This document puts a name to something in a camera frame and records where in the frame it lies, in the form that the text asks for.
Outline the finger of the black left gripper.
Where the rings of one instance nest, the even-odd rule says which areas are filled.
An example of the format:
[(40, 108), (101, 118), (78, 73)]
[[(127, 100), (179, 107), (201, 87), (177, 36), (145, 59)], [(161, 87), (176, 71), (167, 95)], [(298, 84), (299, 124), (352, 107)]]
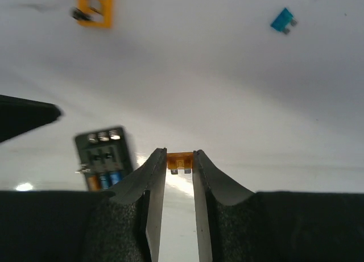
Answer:
[(54, 104), (1, 95), (1, 142), (53, 123), (61, 117)]

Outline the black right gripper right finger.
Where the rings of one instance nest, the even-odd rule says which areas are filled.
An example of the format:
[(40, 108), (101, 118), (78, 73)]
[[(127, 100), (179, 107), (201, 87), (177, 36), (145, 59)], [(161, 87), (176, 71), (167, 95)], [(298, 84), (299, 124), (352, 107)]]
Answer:
[(200, 261), (362, 261), (363, 195), (252, 192), (193, 154)]

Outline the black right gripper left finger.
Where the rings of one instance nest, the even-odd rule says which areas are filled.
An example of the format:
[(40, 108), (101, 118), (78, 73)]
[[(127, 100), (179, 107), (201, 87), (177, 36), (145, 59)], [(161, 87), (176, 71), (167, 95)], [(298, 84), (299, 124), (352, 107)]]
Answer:
[(2, 191), (2, 261), (157, 261), (167, 151), (108, 190)]

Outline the blue blade fuse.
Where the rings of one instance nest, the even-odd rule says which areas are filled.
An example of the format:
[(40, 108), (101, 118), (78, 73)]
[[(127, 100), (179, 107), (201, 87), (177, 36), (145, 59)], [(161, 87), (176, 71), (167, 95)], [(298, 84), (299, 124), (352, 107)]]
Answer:
[(99, 173), (98, 178), (102, 189), (108, 189), (111, 186), (110, 178), (107, 173)]
[(288, 35), (291, 31), (291, 27), (295, 27), (298, 21), (294, 15), (286, 7), (276, 16), (271, 22), (270, 26), (275, 31)]
[(119, 183), (123, 179), (120, 171), (117, 171), (117, 170), (110, 172), (109, 176), (110, 176), (110, 181), (111, 181), (112, 185)]

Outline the black fuse box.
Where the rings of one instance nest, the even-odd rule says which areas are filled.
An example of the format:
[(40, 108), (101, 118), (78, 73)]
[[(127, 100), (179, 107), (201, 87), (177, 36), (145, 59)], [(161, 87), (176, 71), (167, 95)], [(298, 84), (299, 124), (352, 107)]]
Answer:
[(74, 137), (80, 167), (77, 171), (85, 179), (99, 173), (120, 171), (123, 179), (135, 169), (134, 160), (123, 126), (113, 126), (78, 134)]

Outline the orange blade fuse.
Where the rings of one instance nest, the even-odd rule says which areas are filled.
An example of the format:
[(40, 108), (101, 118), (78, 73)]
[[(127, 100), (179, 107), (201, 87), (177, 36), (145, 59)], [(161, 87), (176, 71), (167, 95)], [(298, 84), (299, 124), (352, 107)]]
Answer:
[(167, 153), (167, 168), (172, 175), (178, 175), (180, 170), (185, 174), (192, 173), (193, 152)]

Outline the orange fuse in box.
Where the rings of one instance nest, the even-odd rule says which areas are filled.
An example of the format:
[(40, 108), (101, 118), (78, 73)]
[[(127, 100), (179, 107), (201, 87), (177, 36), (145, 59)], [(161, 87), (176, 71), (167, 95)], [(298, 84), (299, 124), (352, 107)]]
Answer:
[(100, 189), (98, 178), (96, 175), (88, 176), (86, 180), (90, 191), (98, 191)]

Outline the orange terminal block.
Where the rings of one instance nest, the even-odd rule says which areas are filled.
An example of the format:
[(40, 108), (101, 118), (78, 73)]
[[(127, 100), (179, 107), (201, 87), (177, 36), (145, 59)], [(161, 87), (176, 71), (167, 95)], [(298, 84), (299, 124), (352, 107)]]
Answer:
[(113, 25), (113, 0), (76, 0), (71, 16), (81, 26), (110, 29)]

